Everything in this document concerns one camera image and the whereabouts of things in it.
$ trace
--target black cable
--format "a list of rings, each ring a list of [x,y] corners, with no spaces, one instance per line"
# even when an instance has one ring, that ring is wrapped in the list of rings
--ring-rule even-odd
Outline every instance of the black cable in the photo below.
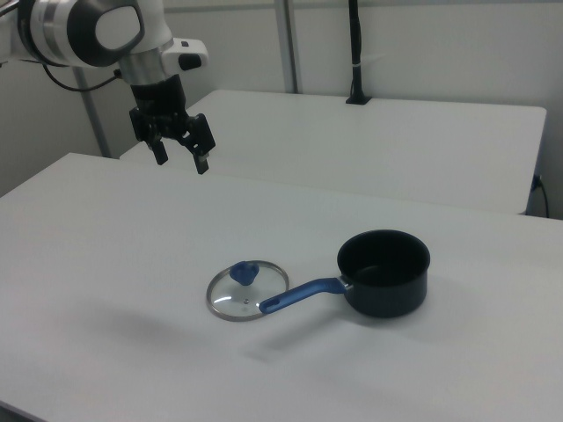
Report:
[[[540,180],[537,183],[537,187],[539,187],[542,190],[542,193],[544,194],[544,202],[545,202],[545,218],[549,218],[549,202],[547,200],[547,192],[545,191],[545,186],[544,183]]]
[[[362,25],[358,24],[360,29],[360,65],[362,64]],[[354,79],[352,78],[352,86],[350,86],[350,97],[354,96]]]
[[[61,88],[64,88],[67,91],[72,91],[72,92],[90,92],[90,91],[95,91],[98,90],[99,88],[102,88],[103,86],[106,86],[107,84],[110,84],[111,82],[113,82],[115,79],[117,79],[117,76],[112,76],[109,79],[107,79],[105,82],[102,82],[101,84],[92,86],[90,88],[73,88],[72,86],[68,86],[65,85],[61,82],[59,82],[51,73],[51,71],[48,69],[48,67],[46,65],[43,65],[43,69],[45,70],[45,73],[47,73],[47,76],[49,76],[49,78],[56,83],[57,85],[59,85]]]

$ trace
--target white table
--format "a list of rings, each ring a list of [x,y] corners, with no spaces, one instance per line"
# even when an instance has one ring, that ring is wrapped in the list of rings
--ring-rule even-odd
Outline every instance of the white table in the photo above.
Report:
[[[545,109],[215,91],[193,105],[216,138],[214,174],[522,214]],[[165,140],[169,167],[194,170]],[[156,165],[146,145],[121,157]]]
[[[394,320],[318,295],[230,323],[242,259],[293,285],[369,229],[432,254]],[[559,422],[563,222],[66,156],[0,200],[0,401],[48,422]]]

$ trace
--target glass lid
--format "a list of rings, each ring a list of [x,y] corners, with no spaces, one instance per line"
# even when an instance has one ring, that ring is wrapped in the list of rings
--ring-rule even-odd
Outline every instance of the glass lid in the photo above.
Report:
[[[208,307],[227,321],[251,321],[263,317],[261,302],[289,289],[289,277],[266,261],[243,261],[222,270],[209,283]]]

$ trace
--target black saucepan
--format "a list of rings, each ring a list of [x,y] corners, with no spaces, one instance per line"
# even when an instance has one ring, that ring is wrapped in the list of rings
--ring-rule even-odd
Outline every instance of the black saucepan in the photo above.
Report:
[[[369,231],[348,240],[337,258],[341,277],[310,281],[259,305],[271,314],[317,293],[345,295],[371,317],[400,317],[426,297],[430,252],[416,237],[396,230]]]

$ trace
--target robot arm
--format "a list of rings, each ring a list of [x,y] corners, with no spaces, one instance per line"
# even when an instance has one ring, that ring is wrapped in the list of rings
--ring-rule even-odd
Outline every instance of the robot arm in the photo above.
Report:
[[[190,117],[179,73],[205,66],[199,40],[172,37],[161,0],[10,0],[0,6],[0,63],[33,60],[51,66],[119,64],[137,107],[130,117],[157,162],[168,159],[162,137],[176,139],[208,169],[215,147],[205,116]]]

